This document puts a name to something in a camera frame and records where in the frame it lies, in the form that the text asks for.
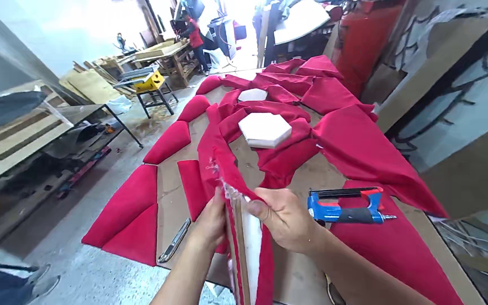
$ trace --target person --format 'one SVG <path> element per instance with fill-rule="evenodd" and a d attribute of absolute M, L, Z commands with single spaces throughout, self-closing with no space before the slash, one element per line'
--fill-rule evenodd
<path fill-rule="evenodd" d="M 121 33 L 119 32 L 118 35 L 116 36 L 116 40 L 118 40 L 118 44 L 120 45 L 120 49 L 122 52 L 125 52 L 125 39 L 122 37 Z"/>
<path fill-rule="evenodd" d="M 203 39 L 201 38 L 201 34 L 199 32 L 199 26 L 186 11 L 182 12 L 182 17 L 188 23 L 188 28 L 181 33 L 180 36 L 189 38 L 189 43 L 191 44 L 193 53 L 195 54 L 197 60 L 199 60 L 199 64 L 202 66 L 203 74 L 208 75 L 210 73 L 210 69 L 207 66 L 207 60 L 204 58 Z"/>
<path fill-rule="evenodd" d="M 25 305 L 50 293 L 60 281 L 60 276 L 42 280 L 49 264 L 40 267 L 27 278 L 0 271 L 0 305 Z"/>
<path fill-rule="evenodd" d="M 288 251 L 311 258 L 348 304 L 433 305 L 403 282 L 350 249 L 310 217 L 288 189 L 256 188 L 265 200 L 251 201 L 250 214 L 258 217 L 272 238 Z M 225 212 L 221 189 L 207 203 L 176 264 L 150 305 L 195 305 L 206 279 L 214 250 L 224 238 Z"/>

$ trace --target left hand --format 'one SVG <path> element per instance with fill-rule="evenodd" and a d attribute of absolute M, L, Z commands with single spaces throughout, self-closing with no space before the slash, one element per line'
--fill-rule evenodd
<path fill-rule="evenodd" d="M 225 202 L 221 187 L 216 187 L 216 193 L 201 212 L 190 242 L 203 249 L 215 250 L 225 238 Z"/>

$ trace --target wooden workbench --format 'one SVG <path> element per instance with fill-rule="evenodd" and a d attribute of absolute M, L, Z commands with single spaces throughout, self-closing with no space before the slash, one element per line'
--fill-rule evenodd
<path fill-rule="evenodd" d="M 245 79 L 253 79 L 255 73 L 260 71 L 260 69 L 254 69 L 233 72 L 231 74 Z M 220 87 L 206 94 L 206 96 L 211 104 L 219 103 L 223 95 L 229 90 L 230 88 Z M 303 109 L 307 110 L 312 116 L 311 125 L 314 126 L 320 120 L 320 115 L 310 111 L 308 108 Z M 202 114 L 192 121 L 189 124 L 191 144 L 181 149 L 159 166 L 158 255 L 165 251 L 180 226 L 189 217 L 186 196 L 176 162 L 180 160 L 196 160 L 198 158 L 197 145 L 207 125 L 208 118 L 206 114 Z M 254 189 L 261 183 L 264 177 L 264 173 L 257 168 L 257 153 L 248 147 L 243 136 L 230 143 L 229 147 L 238 160 L 239 170 L 248 188 Z M 301 199 L 303 205 L 306 205 L 308 188 L 342 188 L 345 180 L 346 178 L 322 154 L 317 154 L 296 170 L 295 176 L 288 188 L 295 192 Z M 432 254 L 444 269 L 444 272 L 463 302 L 465 304 L 484 304 L 479 293 L 424 213 L 405 204 L 397 203 L 429 246 Z M 190 231 L 193 230 L 193 226 L 194 224 L 190 226 Z M 161 264 L 161 266 L 172 269 L 177 263 L 185 244 L 186 239 L 182 241 L 173 258 L 167 263 Z M 275 261 L 274 300 L 291 305 L 331 305 L 326 293 L 325 275 L 317 269 L 312 260 L 303 254 L 287 252 L 274 241 L 272 244 Z M 207 280 L 230 287 L 227 272 L 227 257 L 225 255 L 214 255 Z"/>
<path fill-rule="evenodd" d="M 189 53 L 191 52 L 191 46 L 189 42 L 185 43 L 181 47 L 172 50 L 171 52 L 154 57 L 141 58 L 141 59 L 127 59 L 132 61 L 138 68 L 142 67 L 144 64 L 149 64 L 150 62 L 159 60 L 159 65 L 162 70 L 163 75 L 175 75 L 176 82 L 174 88 L 186 88 L 189 85 L 188 77 L 193 73 L 193 70 L 199 65 L 196 59 L 190 59 Z M 191 62 L 190 65 L 182 66 L 182 61 L 186 59 Z"/>

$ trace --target red fabric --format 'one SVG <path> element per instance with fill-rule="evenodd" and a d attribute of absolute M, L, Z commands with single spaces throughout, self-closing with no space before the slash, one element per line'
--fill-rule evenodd
<path fill-rule="evenodd" d="M 275 101 L 243 101 L 235 106 L 235 109 L 244 108 L 248 114 L 254 112 L 270 112 L 272 114 L 280 114 L 285 121 L 291 122 L 298 118 L 304 118 L 307 122 L 311 121 L 310 114 L 302 108 L 278 103 Z"/>
<path fill-rule="evenodd" d="M 346 181 L 344 188 L 380 186 L 377 182 Z M 460 304 L 456 291 L 419 233 L 406 219 L 388 192 L 382 194 L 382 213 L 395 215 L 381 225 L 333 224 L 330 231 L 346 245 L 423 294 L 437 305 Z M 342 208 L 366 207 L 363 198 L 341 198 Z"/>
<path fill-rule="evenodd" d="M 382 183 L 402 202 L 448 217 L 413 167 L 358 106 L 328 113 L 313 134 L 322 154 L 347 178 Z"/>
<path fill-rule="evenodd" d="M 298 105 L 299 98 L 291 94 L 291 92 L 287 91 L 280 85 L 272 85 L 266 88 L 267 91 L 267 100 L 268 101 L 277 101 L 279 103 L 285 103 L 289 105 Z"/>
<path fill-rule="evenodd" d="M 226 75 L 221 79 L 221 84 L 227 87 L 233 87 L 235 89 L 248 90 L 252 84 L 251 80 L 236 77 L 234 75 Z"/>
<path fill-rule="evenodd" d="M 235 165 L 235 157 L 232 152 L 226 151 L 225 149 L 218 150 L 213 149 L 213 160 L 218 166 L 219 177 L 228 185 L 232 186 L 241 194 L 248 196 L 251 200 L 261 200 L 254 192 L 250 191 L 242 178 L 240 171 Z M 220 180 L 215 181 L 216 185 L 221 185 Z M 240 270 L 240 260 L 238 257 L 238 245 L 236 243 L 236 232 L 234 225 L 233 211 L 230 205 L 230 201 L 226 199 L 226 209 L 229 212 L 230 228 L 233 235 L 233 243 L 235 246 L 236 253 L 236 264 L 238 270 Z M 259 255 L 259 277 L 258 277 L 258 288 L 257 288 L 257 298 L 256 305 L 271 305 L 273 294 L 274 294 L 274 257 L 272 253 L 272 241 L 271 234 L 268 228 L 263 225 L 261 228 L 262 239 L 261 239 L 261 253 Z M 242 286 L 240 281 L 240 275 L 238 275 L 238 286 L 239 294 L 242 297 Z"/>
<path fill-rule="evenodd" d="M 342 74 L 336 69 L 335 65 L 333 65 L 329 58 L 325 55 L 315 56 L 308 59 L 300 68 L 297 69 L 295 74 L 344 79 Z"/>
<path fill-rule="evenodd" d="M 220 112 L 218 111 L 218 105 L 212 104 L 207 108 L 208 121 L 212 124 L 218 124 L 221 122 Z"/>
<path fill-rule="evenodd" d="M 189 19 L 189 22 L 195 27 L 195 30 L 189 33 L 189 44 L 193 49 L 195 49 L 203 44 L 203 39 L 199 34 L 199 25 L 197 24 L 197 22 L 191 18 Z"/>
<path fill-rule="evenodd" d="M 188 123 L 185 121 L 175 121 L 159 137 L 152 149 L 143 159 L 144 163 L 159 164 L 168 157 L 177 153 L 180 149 L 191 143 Z"/>
<path fill-rule="evenodd" d="M 223 150 L 225 154 L 233 156 L 233 162 L 236 161 L 231 149 L 220 133 L 220 128 L 216 123 L 212 123 L 211 121 L 197 145 L 201 179 L 203 180 L 204 192 L 207 198 L 212 198 L 214 196 L 215 188 L 219 183 L 219 176 L 213 171 L 214 164 L 212 163 L 212 160 L 214 148 L 219 151 Z"/>
<path fill-rule="evenodd" d="M 196 95 L 188 101 L 177 121 L 189 123 L 207 111 L 208 107 L 210 107 L 210 103 L 207 98 L 204 95 Z"/>
<path fill-rule="evenodd" d="M 219 86 L 221 86 L 221 78 L 218 75 L 208 75 L 195 94 L 207 94 Z"/>
<path fill-rule="evenodd" d="M 255 152 L 259 156 L 259 161 L 257 162 L 259 168 L 262 168 L 268 161 L 278 156 L 281 151 L 289 146 L 311 137 L 312 128 L 304 118 L 298 118 L 290 122 L 289 125 L 291 126 L 291 136 L 284 142 L 281 142 L 276 148 L 255 149 Z"/>
<path fill-rule="evenodd" d="M 157 167 L 143 164 L 112 195 L 82 243 L 155 266 L 156 230 Z"/>
<path fill-rule="evenodd" d="M 270 64 L 268 65 L 263 72 L 272 72 L 272 73 L 291 73 L 293 69 L 298 66 L 301 66 L 306 61 L 300 58 L 293 58 L 288 61 L 281 62 L 279 64 Z"/>
<path fill-rule="evenodd" d="M 157 265 L 157 204 L 142 212 L 101 249 L 139 263 Z"/>
<path fill-rule="evenodd" d="M 304 95 L 312 86 L 314 77 L 282 73 L 257 73 L 252 86 L 266 90 L 268 86 L 278 84 L 291 93 Z"/>
<path fill-rule="evenodd" d="M 373 105 L 361 103 L 335 78 L 316 78 L 313 81 L 312 87 L 302 97 L 301 103 L 322 115 L 328 114 L 336 109 L 358 105 L 368 114 L 372 121 L 376 122 L 378 118 L 376 114 L 371 113 L 374 109 Z"/>
<path fill-rule="evenodd" d="M 225 119 L 232 113 L 234 113 L 234 108 L 238 103 L 238 97 L 242 93 L 241 89 L 235 89 L 233 91 L 227 92 L 220 101 L 219 114 L 220 119 Z"/>
<path fill-rule="evenodd" d="M 265 178 L 259 187 L 287 187 L 295 171 L 319 152 L 316 144 L 316 139 L 302 140 L 282 150 L 265 165 L 259 167 L 259 170 L 265 172 Z"/>
<path fill-rule="evenodd" d="M 220 132 L 225 142 L 231 143 L 242 135 L 239 122 L 247 115 L 244 109 L 240 109 L 220 122 Z"/>
<path fill-rule="evenodd" d="M 208 198 L 204 193 L 201 172 L 198 160 L 183 160 L 177 162 L 182 179 L 182 187 L 188 201 L 189 214 L 191 220 L 195 222 L 208 203 Z"/>

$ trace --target right hand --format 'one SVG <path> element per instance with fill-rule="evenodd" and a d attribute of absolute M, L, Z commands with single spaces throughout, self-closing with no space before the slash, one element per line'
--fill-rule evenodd
<path fill-rule="evenodd" d="M 247 205 L 248 212 L 268 227 L 276 243 L 302 254 L 322 247 L 327 230 L 315 222 L 291 190 L 258 187 L 254 193 L 266 204 L 252 200 Z"/>

